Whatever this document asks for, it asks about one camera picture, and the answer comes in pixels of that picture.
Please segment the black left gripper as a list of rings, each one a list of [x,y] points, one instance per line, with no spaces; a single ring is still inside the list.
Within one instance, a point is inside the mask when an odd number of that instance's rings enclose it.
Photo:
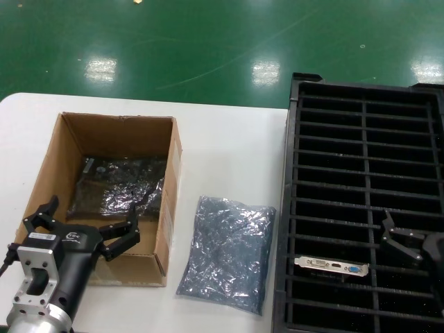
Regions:
[[[99,255],[112,261],[140,242],[136,204],[132,203],[126,220],[99,229],[80,224],[65,224],[56,220],[59,205],[56,195],[23,219],[26,236],[43,228],[61,238],[63,260],[58,268],[59,281],[50,303],[67,314],[76,314],[89,277]]]

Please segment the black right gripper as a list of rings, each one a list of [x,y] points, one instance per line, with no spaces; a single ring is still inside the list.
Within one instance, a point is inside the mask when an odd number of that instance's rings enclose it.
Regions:
[[[423,261],[436,289],[443,288],[443,233],[428,236],[398,228],[389,211],[384,211],[386,218],[382,221],[384,229],[380,247],[390,256],[409,267],[418,268]],[[415,252],[413,248],[422,249]]]

